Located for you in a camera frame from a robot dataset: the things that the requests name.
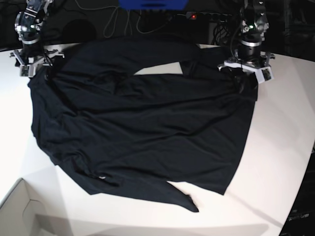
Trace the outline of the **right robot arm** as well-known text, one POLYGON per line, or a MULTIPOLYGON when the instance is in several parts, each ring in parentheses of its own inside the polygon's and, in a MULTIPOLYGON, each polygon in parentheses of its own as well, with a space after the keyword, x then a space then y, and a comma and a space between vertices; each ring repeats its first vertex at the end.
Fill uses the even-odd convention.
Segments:
POLYGON ((52 0, 28 0, 26 9, 16 17, 15 31, 22 42, 22 49, 13 50, 11 57, 16 59, 21 77, 33 78, 44 66, 53 67, 54 57, 64 57, 59 50, 44 48, 41 30, 50 14, 52 0))

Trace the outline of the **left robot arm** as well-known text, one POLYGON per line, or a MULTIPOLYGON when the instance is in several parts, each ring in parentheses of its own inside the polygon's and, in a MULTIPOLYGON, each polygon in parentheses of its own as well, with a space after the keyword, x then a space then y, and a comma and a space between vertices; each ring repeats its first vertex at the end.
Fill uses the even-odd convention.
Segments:
POLYGON ((218 70, 227 72, 242 93, 247 86, 255 89, 274 79, 270 60, 275 55, 262 52, 265 33, 269 29, 265 1, 245 0, 238 21, 228 46, 230 57, 218 65, 218 70))

